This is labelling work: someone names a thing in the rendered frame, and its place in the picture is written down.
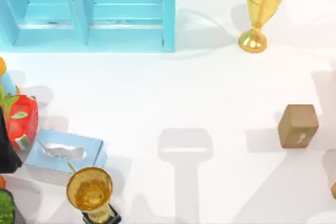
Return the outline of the tall gold trophy cup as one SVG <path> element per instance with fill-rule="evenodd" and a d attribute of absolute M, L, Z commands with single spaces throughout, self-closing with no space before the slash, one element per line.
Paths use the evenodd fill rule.
<path fill-rule="evenodd" d="M 261 32 L 263 25 L 276 13 L 282 0 L 246 0 L 251 29 L 242 33 L 239 46 L 246 52 L 258 53 L 267 47 L 267 38 Z"/>

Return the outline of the brown cardboard box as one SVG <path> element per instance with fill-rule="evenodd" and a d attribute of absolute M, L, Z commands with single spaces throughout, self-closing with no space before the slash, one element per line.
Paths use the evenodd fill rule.
<path fill-rule="evenodd" d="M 306 148 L 319 128 L 312 104 L 288 104 L 278 124 L 282 148 Z"/>

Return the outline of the gold trophy with black base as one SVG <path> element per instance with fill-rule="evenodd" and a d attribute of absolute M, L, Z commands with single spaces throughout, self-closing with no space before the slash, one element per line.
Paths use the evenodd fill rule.
<path fill-rule="evenodd" d="M 86 167 L 73 172 L 67 184 L 69 202 L 83 215 L 85 224 L 120 224 L 122 218 L 110 205 L 113 181 L 101 168 Z"/>

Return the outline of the light blue tissue box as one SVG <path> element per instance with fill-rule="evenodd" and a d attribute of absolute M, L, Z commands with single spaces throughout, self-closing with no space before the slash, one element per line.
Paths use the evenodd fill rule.
<path fill-rule="evenodd" d="M 104 168 L 107 152 L 104 142 L 75 134 L 40 130 L 25 160 L 31 177 L 65 186 L 76 171 L 86 167 Z"/>

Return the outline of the green plant in dark pot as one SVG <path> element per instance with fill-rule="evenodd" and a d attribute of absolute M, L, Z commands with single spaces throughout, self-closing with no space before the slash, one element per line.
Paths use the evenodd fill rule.
<path fill-rule="evenodd" d="M 15 208 L 10 193 L 0 189 L 0 224 L 14 224 Z"/>

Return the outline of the light blue rack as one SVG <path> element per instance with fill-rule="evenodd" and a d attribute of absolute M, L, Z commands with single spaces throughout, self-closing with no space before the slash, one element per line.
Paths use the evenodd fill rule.
<path fill-rule="evenodd" d="M 175 49 L 175 0 L 0 0 L 0 52 Z"/>

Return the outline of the blue bottle with orange cap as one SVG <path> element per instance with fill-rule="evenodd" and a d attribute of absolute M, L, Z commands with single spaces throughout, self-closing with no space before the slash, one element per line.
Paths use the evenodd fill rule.
<path fill-rule="evenodd" d="M 19 90 L 8 73 L 6 63 L 2 57 L 0 57 L 0 90 L 4 96 L 19 94 Z"/>

